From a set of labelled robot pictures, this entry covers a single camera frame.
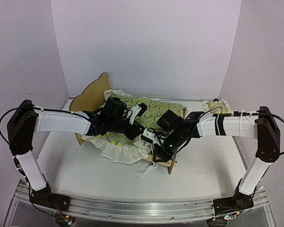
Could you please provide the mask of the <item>lemon print ruffled mattress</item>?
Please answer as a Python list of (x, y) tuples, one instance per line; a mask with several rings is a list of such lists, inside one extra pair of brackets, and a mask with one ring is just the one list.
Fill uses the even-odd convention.
[[(121, 89), (109, 89), (104, 92), (104, 97), (106, 100), (113, 97), (120, 98), (128, 108), (141, 103), (146, 104), (147, 110), (142, 116), (136, 117), (136, 121), (145, 128), (151, 127), (159, 132), (162, 129), (156, 122), (166, 111), (171, 110), (181, 117), (186, 115), (186, 106), (182, 104), (132, 96)], [(140, 136), (130, 140), (122, 133), (107, 132), (105, 135), (83, 135), (82, 138), (100, 149), (101, 156), (110, 159), (113, 163), (133, 164), (142, 159), (150, 161), (149, 156), (152, 155), (154, 149), (154, 145), (142, 140)]]

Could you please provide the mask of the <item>wooden pet bed frame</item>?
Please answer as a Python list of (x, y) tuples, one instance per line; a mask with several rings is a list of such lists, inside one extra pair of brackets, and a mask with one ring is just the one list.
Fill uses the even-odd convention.
[[(80, 95), (73, 98), (69, 110), (78, 111), (94, 111), (100, 107), (105, 102), (104, 92), (111, 89), (111, 83), (109, 82), (109, 74), (103, 72), (98, 79), (91, 82)], [(84, 140), (80, 134), (75, 134), (78, 144), (81, 146), (85, 141), (90, 142), (90, 140)], [(168, 174), (172, 173), (173, 168), (176, 166), (176, 156), (169, 162), (159, 162), (159, 165), (165, 166), (168, 169)]]

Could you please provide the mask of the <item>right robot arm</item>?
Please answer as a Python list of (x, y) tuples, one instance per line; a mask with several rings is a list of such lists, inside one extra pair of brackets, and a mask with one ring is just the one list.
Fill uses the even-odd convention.
[(255, 112), (191, 112), (186, 118), (167, 111), (157, 121), (166, 135), (159, 135), (153, 128), (146, 132), (150, 133), (149, 138), (155, 144), (155, 151), (164, 161), (187, 146), (191, 139), (210, 136), (256, 139), (255, 157), (238, 185), (239, 193), (251, 195), (270, 165), (284, 155), (284, 151), (280, 150), (281, 132), (277, 120), (284, 124), (284, 119), (271, 113), (266, 106)]

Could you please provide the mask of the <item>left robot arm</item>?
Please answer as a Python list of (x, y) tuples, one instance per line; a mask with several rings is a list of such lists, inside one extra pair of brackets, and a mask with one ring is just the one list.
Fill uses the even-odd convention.
[(8, 144), (15, 165), (34, 191), (48, 188), (33, 154), (33, 135), (37, 132), (71, 132), (86, 136), (105, 135), (107, 132), (124, 134), (133, 140), (141, 135), (144, 127), (136, 117), (146, 111), (144, 103), (132, 108), (119, 98), (109, 98), (104, 107), (82, 114), (66, 110), (48, 109), (36, 106), (31, 100), (24, 100), (19, 107), (6, 111), (13, 113), (7, 123), (7, 136), (2, 138)]

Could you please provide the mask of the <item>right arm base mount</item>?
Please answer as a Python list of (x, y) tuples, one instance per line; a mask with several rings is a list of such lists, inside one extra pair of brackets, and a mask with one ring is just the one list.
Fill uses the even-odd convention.
[(243, 212), (244, 210), (250, 209), (254, 206), (253, 197), (256, 191), (256, 187), (254, 187), (251, 194), (243, 194), (239, 192), (240, 183), (241, 181), (239, 181), (234, 194), (231, 197), (224, 197), (213, 200), (212, 207), (215, 217)]

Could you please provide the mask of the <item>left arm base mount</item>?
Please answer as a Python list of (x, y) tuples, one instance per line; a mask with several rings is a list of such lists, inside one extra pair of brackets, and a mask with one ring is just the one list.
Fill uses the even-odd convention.
[(33, 205), (55, 209), (60, 215), (69, 211), (71, 197), (52, 192), (49, 183), (46, 183), (43, 189), (37, 191), (29, 189), (29, 201)]

